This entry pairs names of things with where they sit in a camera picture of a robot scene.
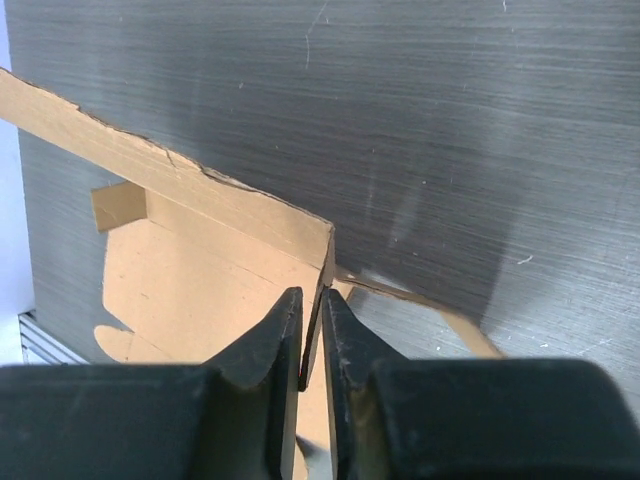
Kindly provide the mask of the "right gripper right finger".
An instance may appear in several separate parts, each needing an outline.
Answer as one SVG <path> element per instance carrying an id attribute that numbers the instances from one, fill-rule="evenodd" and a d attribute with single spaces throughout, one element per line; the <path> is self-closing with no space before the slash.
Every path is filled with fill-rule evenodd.
<path id="1" fill-rule="evenodd" d="M 410 359 L 322 295 L 337 479 L 635 479 L 639 428 L 598 365 Z"/>

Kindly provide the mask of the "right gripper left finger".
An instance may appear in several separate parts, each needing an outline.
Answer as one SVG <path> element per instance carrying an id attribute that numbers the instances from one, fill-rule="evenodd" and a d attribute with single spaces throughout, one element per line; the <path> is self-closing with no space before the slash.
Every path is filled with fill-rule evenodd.
<path id="1" fill-rule="evenodd" d="M 199 365 L 1 371 L 5 479 L 289 479 L 303 293 Z"/>

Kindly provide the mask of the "cardboard box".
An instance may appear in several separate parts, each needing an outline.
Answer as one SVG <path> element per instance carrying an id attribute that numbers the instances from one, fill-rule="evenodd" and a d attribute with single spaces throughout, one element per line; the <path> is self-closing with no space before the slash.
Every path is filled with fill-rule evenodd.
<path id="1" fill-rule="evenodd" d="M 109 125 L 78 105 L 1 75 L 4 120 L 120 177 L 91 194 L 107 236 L 103 304 L 119 327 L 97 326 L 121 363 L 200 363 L 261 320 L 288 287 L 303 297 L 305 390 L 298 435 L 330 441 L 320 292 L 368 290 L 436 310 L 475 355 L 501 351 L 465 315 L 335 262 L 331 222 Z"/>

